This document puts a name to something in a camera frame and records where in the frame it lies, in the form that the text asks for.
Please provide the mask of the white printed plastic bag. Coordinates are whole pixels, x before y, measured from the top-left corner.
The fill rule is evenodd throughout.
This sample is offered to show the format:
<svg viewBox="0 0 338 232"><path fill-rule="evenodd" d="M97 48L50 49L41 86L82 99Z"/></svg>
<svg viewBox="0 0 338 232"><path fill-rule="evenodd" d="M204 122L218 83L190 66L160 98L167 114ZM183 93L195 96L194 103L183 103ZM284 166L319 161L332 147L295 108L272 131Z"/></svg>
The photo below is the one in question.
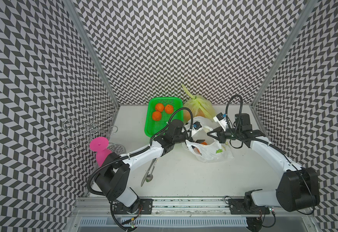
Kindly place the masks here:
<svg viewBox="0 0 338 232"><path fill-rule="evenodd" d="M192 142L188 140L183 142L182 147L203 163L221 162L234 158L230 146L221 144L207 135L208 132L216 129L218 124L201 116L194 117L193 123L197 121L201 123L202 129L192 135ZM205 140L208 145L198 144L196 140Z"/></svg>

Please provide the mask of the yellow-green plastic bag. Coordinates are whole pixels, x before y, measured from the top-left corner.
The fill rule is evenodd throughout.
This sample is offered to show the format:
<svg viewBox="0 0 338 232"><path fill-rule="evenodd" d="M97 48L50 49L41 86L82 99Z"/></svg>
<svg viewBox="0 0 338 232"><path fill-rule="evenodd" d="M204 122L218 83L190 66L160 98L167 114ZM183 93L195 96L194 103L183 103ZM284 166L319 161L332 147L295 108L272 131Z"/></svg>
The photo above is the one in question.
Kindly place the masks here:
<svg viewBox="0 0 338 232"><path fill-rule="evenodd" d="M212 120L216 116L216 111L212 103L200 95L193 95L189 92L185 85L181 84L184 92L189 99L184 103L184 107L191 110L193 117L204 117Z"/></svg>

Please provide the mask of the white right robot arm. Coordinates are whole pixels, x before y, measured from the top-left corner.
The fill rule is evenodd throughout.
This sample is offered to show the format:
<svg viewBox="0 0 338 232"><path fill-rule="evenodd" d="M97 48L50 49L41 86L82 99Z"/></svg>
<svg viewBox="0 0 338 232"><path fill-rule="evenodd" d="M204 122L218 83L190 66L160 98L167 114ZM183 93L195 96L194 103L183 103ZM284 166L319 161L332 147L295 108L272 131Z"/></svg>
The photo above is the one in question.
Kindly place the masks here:
<svg viewBox="0 0 338 232"><path fill-rule="evenodd" d="M280 179L273 190L255 189L245 193L244 207L276 206L285 211L314 209L320 203L318 174L313 168L305 168L288 158L284 151L273 145L260 130L254 130L250 117L246 113L235 116L231 124L226 114L219 113L214 118L219 127L208 136L221 144L227 140L238 140L243 145L258 153L275 171Z"/></svg>

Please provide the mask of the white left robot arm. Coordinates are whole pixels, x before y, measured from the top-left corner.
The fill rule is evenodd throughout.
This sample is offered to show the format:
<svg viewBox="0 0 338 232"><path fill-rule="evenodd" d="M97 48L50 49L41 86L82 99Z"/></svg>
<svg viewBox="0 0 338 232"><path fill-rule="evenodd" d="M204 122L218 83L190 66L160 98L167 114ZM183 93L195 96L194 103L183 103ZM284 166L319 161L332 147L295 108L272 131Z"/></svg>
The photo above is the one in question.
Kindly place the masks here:
<svg viewBox="0 0 338 232"><path fill-rule="evenodd" d="M127 186L130 172L171 152L176 144L193 142L192 135L201 128L198 121L190 121L187 129L181 120L171 119L150 138L147 146L123 155L109 154L88 178L88 191L105 196L110 202L122 203L134 211L140 204L140 198Z"/></svg>

